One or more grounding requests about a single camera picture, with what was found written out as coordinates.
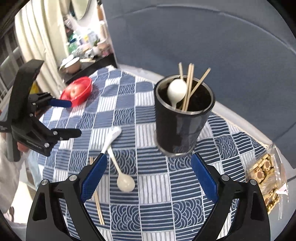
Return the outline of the person's hand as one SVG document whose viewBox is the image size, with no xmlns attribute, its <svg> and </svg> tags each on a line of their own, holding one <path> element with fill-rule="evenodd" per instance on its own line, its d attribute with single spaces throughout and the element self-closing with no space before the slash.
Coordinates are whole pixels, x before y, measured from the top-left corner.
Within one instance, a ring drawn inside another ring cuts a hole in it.
<svg viewBox="0 0 296 241">
<path fill-rule="evenodd" d="M 29 148 L 22 143 L 17 142 L 17 147 L 20 152 L 27 153 L 29 151 Z"/>
</svg>

